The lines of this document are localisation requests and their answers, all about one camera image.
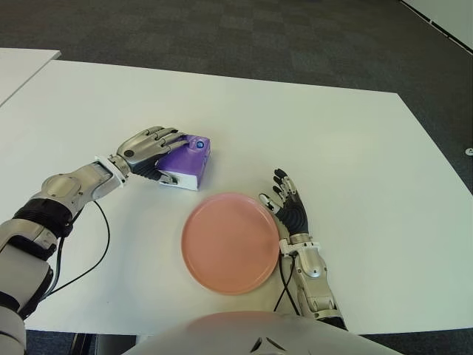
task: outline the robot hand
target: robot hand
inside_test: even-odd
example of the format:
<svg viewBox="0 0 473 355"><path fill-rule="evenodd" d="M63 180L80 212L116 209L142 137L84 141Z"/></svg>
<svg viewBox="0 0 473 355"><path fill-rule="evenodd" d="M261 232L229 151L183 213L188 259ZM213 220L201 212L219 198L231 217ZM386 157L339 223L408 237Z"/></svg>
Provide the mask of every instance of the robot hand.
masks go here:
<svg viewBox="0 0 473 355"><path fill-rule="evenodd" d="M309 235L304 205L292 180L281 169L274 171L277 186L273 190L282 199L282 206L267 195L259 199L279 218L289 231L289 243L279 241L283 256L296 255L295 280L302 315L346 329L335 298L327 282L327 266L319 255L319 244Z"/></svg>
<svg viewBox="0 0 473 355"><path fill-rule="evenodd" d="M165 183L176 183L170 176L158 171L154 165L164 155L187 144L187 141L178 141L184 135L186 134L175 128L156 126L145 129L123 142L118 147L117 155L110 160L117 166L123 166L120 160L125 160L133 174Z"/></svg>
<svg viewBox="0 0 473 355"><path fill-rule="evenodd" d="M259 199L285 225L290 237L301 234L308 235L307 215L293 181L281 169L276 169L274 175L273 179L277 186L273 186L273 190L280 196L282 206L271 200L266 194L260 194Z"/></svg>

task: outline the black band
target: black band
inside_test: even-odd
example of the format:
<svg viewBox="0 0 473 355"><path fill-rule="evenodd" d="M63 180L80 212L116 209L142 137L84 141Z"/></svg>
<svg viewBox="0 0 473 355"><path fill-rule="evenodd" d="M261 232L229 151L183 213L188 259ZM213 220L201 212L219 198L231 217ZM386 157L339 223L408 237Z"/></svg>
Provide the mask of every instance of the black band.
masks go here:
<svg viewBox="0 0 473 355"><path fill-rule="evenodd" d="M347 326L341 317L329 317L329 318L322 318L318 319L319 322L333 325L334 327L343 329L344 331L347 330Z"/></svg>
<svg viewBox="0 0 473 355"><path fill-rule="evenodd" d="M21 207L13 219L30 220L49 229L56 238L72 231L72 214L63 204L46 198L33 198Z"/></svg>
<svg viewBox="0 0 473 355"><path fill-rule="evenodd" d="M18 308L20 308L20 304L9 294L0 291L0 307L5 307L11 311L17 312Z"/></svg>
<svg viewBox="0 0 473 355"><path fill-rule="evenodd" d="M56 251L55 244L51 244L48 249L43 249L39 244L21 235L11 237L8 244L44 261L48 260Z"/></svg>
<svg viewBox="0 0 473 355"><path fill-rule="evenodd" d="M48 268L46 276L43 279L43 282L40 284L34 295L30 298L26 305L18 312L18 315L25 320L28 316L35 311L38 307L40 299L43 297L44 293L47 291L52 281L52 269Z"/></svg>

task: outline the gray carpet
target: gray carpet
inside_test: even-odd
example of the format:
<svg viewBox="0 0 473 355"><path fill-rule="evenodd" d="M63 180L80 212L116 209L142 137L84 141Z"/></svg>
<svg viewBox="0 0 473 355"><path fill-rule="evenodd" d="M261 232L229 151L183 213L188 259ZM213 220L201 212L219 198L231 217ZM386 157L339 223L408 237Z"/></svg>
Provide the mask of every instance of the gray carpet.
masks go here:
<svg viewBox="0 0 473 355"><path fill-rule="evenodd" d="M473 58L396 0L1 0L0 47L397 92L473 191ZM473 354L472 331L372 339L407 354Z"/></svg>

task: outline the robot finger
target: robot finger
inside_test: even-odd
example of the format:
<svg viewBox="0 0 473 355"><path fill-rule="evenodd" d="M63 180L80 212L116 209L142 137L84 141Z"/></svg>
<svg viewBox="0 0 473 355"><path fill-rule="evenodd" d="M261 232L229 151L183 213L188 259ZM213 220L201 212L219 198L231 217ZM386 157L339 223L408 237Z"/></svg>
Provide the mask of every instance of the robot finger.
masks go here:
<svg viewBox="0 0 473 355"><path fill-rule="evenodd" d="M279 185L279 187L281 188L281 198L283 201L286 201L286 198L287 196L289 195L288 191L287 191L287 187L284 185L283 181L277 177L277 176L273 176L273 180L275 183L277 183Z"/></svg>
<svg viewBox="0 0 473 355"><path fill-rule="evenodd" d="M273 191L278 194L282 202L286 202L286 197L282 194L282 190L278 186L273 186Z"/></svg>
<svg viewBox="0 0 473 355"><path fill-rule="evenodd" d="M164 146L165 144L169 144L174 142L175 140L181 138L182 136L186 135L183 132L176 132L176 133L171 133L170 135L166 135L163 138L161 138L157 143L160 146Z"/></svg>
<svg viewBox="0 0 473 355"><path fill-rule="evenodd" d="M297 193L296 185L294 185L290 177L285 176L284 178L282 178L282 185L287 189L290 194L295 195Z"/></svg>
<svg viewBox="0 0 473 355"><path fill-rule="evenodd" d="M281 184L282 184L282 180L281 180L279 177L277 177L277 176L273 176L273 180L274 180L274 182L275 182L275 183L277 183L278 185L280 185L280 186L281 186Z"/></svg>
<svg viewBox="0 0 473 355"><path fill-rule="evenodd" d="M154 139L158 141L165 135L168 135L169 133L176 133L176 132L177 132L177 129L175 128L163 128L154 133Z"/></svg>
<svg viewBox="0 0 473 355"><path fill-rule="evenodd" d="M154 127L145 129L144 132L147 131L146 135L152 135L153 133L156 133L157 131L160 131L161 129L163 129L163 127L154 126Z"/></svg>
<svg viewBox="0 0 473 355"><path fill-rule="evenodd" d="M276 214L279 212L279 210L282 208L280 205L278 205L276 202L271 200L269 196L266 194L259 194L259 200L266 206L268 207L273 214Z"/></svg>
<svg viewBox="0 0 473 355"><path fill-rule="evenodd" d="M177 141L171 144L168 144L167 146L164 146L165 152L172 152L173 150L176 150L177 148L180 148L181 146L185 146L188 144L188 141Z"/></svg>
<svg viewBox="0 0 473 355"><path fill-rule="evenodd" d="M280 178L280 179L284 179L284 178L287 176L287 174L285 173L285 171L282 170L282 169L276 169L276 170L274 170L274 174L275 174L275 176L277 176L277 177Z"/></svg>

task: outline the robotic arm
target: robotic arm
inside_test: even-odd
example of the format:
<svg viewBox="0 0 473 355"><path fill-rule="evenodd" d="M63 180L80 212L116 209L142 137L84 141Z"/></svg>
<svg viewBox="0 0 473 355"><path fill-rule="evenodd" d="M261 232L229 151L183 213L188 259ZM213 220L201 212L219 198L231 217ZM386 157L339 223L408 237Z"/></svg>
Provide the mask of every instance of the robotic arm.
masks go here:
<svg viewBox="0 0 473 355"><path fill-rule="evenodd" d="M309 235L309 224L304 205L293 181L281 169L274 171L276 186L273 190L281 198L280 206L266 194L259 199L276 215L289 231L289 240L283 238L279 247L283 257L294 256L297 298L304 317L346 329L335 297L327 281L327 267L319 254L320 245Z"/></svg>
<svg viewBox="0 0 473 355"><path fill-rule="evenodd" d="M145 129L120 145L116 155L98 158L69 174L47 178L41 191L0 225L0 349L23 354L23 320L36 309L52 280L47 259L58 239L72 231L82 208L119 186L128 174L175 184L155 169L156 161L187 144L184 133L160 126Z"/></svg>

